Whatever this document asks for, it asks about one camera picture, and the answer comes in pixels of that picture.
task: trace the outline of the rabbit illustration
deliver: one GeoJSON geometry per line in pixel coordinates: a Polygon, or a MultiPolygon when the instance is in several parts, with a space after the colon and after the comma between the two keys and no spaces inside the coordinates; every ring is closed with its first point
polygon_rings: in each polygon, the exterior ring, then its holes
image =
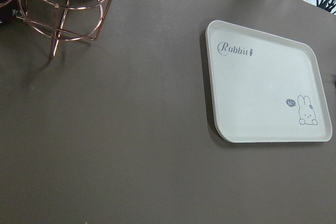
{"type": "Polygon", "coordinates": [[[303,97],[299,95],[298,104],[300,115],[299,123],[302,125],[317,125],[315,111],[311,105],[310,98],[308,96],[303,97]]]}

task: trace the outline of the tray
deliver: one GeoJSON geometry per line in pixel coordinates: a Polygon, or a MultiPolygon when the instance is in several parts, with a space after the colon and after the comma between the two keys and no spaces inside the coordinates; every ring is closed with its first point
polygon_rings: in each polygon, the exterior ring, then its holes
{"type": "Polygon", "coordinates": [[[221,137],[235,143],[330,140],[326,97],[308,45],[219,20],[209,24],[206,41],[221,137]]]}

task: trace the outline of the rectangular tray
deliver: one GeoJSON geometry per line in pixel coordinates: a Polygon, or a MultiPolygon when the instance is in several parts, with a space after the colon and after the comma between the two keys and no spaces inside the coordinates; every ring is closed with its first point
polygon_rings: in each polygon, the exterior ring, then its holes
{"type": "Polygon", "coordinates": [[[308,45],[219,20],[209,24],[206,41],[221,137],[235,143],[330,140],[320,71],[308,45]]]}

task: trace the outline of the copper wire stand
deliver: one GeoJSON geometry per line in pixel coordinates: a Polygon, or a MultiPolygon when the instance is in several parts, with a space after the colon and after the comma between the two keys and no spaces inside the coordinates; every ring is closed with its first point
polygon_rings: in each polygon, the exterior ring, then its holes
{"type": "Polygon", "coordinates": [[[42,0],[42,1],[51,5],[54,8],[52,25],[45,24],[45,23],[29,18],[28,16],[29,9],[28,9],[27,0],[18,0],[18,6],[19,6],[21,15],[18,15],[17,18],[26,22],[28,25],[30,25],[34,30],[38,31],[39,33],[51,38],[51,49],[50,49],[49,60],[53,60],[53,58],[55,57],[58,44],[60,41],[75,41],[75,40],[82,40],[82,39],[92,40],[92,41],[97,40],[100,34],[100,31],[101,31],[101,28],[104,24],[105,18],[107,16],[107,13],[109,11],[111,2],[112,2],[112,0],[96,0],[97,3],[93,5],[73,6],[71,5],[72,0],[67,0],[67,3],[65,5],[57,3],[53,0],[42,0]],[[99,20],[91,31],[89,31],[86,34],[80,35],[73,31],[64,29],[64,24],[65,24],[69,10],[80,11],[80,10],[87,10],[87,9],[92,9],[92,8],[99,8],[99,20]]]}

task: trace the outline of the speech bubble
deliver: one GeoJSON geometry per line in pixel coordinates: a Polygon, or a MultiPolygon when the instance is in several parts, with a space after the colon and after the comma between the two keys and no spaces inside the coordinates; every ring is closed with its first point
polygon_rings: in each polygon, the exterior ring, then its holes
{"type": "Polygon", "coordinates": [[[286,101],[287,105],[290,106],[290,107],[294,107],[296,105],[295,101],[292,100],[292,99],[288,99],[286,101]]]}

